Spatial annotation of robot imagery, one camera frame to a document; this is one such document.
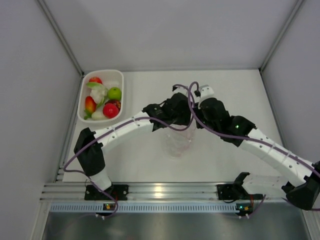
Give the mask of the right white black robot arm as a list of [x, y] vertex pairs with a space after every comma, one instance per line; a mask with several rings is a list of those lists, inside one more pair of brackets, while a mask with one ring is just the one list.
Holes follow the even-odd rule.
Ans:
[[305, 160], [266, 136], [243, 116], [230, 115], [215, 97], [190, 109], [197, 127], [247, 151], [281, 175], [265, 176], [242, 172], [233, 182], [237, 198], [243, 195], [270, 195], [284, 198], [295, 207], [309, 211], [320, 194], [320, 164]]

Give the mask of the aluminium mounting rail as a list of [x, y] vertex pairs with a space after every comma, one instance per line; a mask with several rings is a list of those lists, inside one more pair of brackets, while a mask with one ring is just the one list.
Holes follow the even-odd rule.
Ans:
[[[220, 182], [126, 182], [129, 201], [217, 201]], [[87, 182], [46, 183], [40, 194], [43, 202], [81, 202]]]

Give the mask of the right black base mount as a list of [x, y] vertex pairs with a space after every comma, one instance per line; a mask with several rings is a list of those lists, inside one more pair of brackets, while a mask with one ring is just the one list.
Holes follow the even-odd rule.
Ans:
[[216, 189], [218, 199], [221, 201], [236, 201], [239, 199], [233, 184], [218, 184]]

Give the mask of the green white fake cabbage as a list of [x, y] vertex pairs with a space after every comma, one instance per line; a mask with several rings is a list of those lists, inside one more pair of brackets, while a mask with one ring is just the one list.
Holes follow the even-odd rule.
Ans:
[[95, 82], [88, 82], [86, 83], [86, 86], [90, 89], [89, 96], [93, 98], [96, 107], [99, 108], [102, 106], [108, 99], [107, 93], [109, 90], [103, 84]]

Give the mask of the white fake radish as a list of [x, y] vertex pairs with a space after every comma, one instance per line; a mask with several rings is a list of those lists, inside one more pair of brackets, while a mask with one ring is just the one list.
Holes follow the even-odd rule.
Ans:
[[105, 120], [106, 118], [101, 111], [95, 111], [93, 113], [86, 112], [84, 119], [92, 120], [92, 121], [102, 121], [102, 120]]

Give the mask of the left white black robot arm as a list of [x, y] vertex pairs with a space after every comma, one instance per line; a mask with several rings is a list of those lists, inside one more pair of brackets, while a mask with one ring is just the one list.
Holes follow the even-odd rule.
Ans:
[[187, 92], [176, 90], [164, 103], [149, 104], [122, 122], [98, 130], [83, 129], [75, 144], [74, 154], [85, 176], [99, 191], [106, 191], [113, 185], [105, 161], [108, 151], [139, 135], [172, 129], [174, 125], [187, 127], [190, 122]]

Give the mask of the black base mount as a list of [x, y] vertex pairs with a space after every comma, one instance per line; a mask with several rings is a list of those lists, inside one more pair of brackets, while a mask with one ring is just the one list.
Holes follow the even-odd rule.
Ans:
[[221, 201], [236, 201], [239, 199], [233, 184], [218, 184], [216, 189], [218, 199]]
[[[126, 201], [127, 195], [129, 193], [129, 186], [127, 184], [114, 184], [108, 189], [105, 190], [107, 194], [109, 194], [112, 198], [114, 198], [116, 201]], [[86, 186], [85, 189], [85, 195], [84, 195], [85, 201], [110, 201], [111, 199], [103, 194], [101, 191], [99, 191], [95, 186], [89, 184]]]

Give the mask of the purple fake eggplant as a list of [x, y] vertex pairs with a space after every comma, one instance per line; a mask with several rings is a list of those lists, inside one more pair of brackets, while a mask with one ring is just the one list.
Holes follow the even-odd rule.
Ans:
[[106, 105], [106, 104], [113, 104], [113, 105], [115, 105], [119, 110], [121, 110], [122, 104], [121, 104], [121, 101], [119, 101], [119, 100], [110, 99], [110, 100], [108, 100], [108, 101], [105, 103], [105, 105]]

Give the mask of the red fake tomato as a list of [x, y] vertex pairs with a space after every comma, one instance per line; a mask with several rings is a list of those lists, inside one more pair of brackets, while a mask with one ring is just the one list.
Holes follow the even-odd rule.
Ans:
[[120, 110], [113, 103], [107, 103], [102, 110], [103, 115], [108, 119], [113, 119], [119, 114]]
[[89, 83], [98, 83], [98, 84], [102, 84], [103, 83], [102, 80], [99, 77], [96, 77], [96, 76], [91, 77], [88, 82]]

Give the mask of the clear zip top bag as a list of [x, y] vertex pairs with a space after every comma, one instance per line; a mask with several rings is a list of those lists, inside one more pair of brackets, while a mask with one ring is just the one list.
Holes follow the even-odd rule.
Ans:
[[181, 158], [192, 146], [196, 127], [191, 124], [183, 131], [166, 128], [163, 132], [162, 148], [172, 158]]

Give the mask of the green fake apple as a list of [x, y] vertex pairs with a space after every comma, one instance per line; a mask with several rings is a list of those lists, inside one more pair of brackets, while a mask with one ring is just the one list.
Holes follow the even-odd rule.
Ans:
[[122, 91], [118, 87], [112, 87], [108, 90], [107, 97], [109, 100], [120, 101], [122, 99]]

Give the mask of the white perforated plastic basket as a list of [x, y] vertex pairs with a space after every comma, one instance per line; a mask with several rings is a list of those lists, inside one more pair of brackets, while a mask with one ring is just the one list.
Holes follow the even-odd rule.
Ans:
[[105, 104], [113, 100], [124, 103], [124, 75], [119, 70], [91, 71], [82, 80], [77, 117], [88, 125], [107, 124], [119, 118], [122, 109], [111, 118], [103, 114]]

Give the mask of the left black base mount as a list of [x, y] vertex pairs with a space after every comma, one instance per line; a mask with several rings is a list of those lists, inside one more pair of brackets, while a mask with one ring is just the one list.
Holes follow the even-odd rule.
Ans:
[[[129, 186], [127, 184], [114, 184], [108, 189], [105, 190], [107, 194], [109, 194], [112, 198], [114, 198], [116, 201], [126, 201], [127, 195], [129, 193]], [[103, 194], [101, 191], [99, 191], [95, 186], [89, 184], [86, 186], [85, 189], [85, 195], [84, 195], [85, 201], [110, 201], [111, 199]]]

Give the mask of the red orange fake fruit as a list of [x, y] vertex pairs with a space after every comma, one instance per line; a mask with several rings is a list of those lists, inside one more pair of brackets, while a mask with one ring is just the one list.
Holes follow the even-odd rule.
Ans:
[[84, 111], [87, 115], [91, 115], [96, 111], [97, 104], [91, 96], [85, 98]]

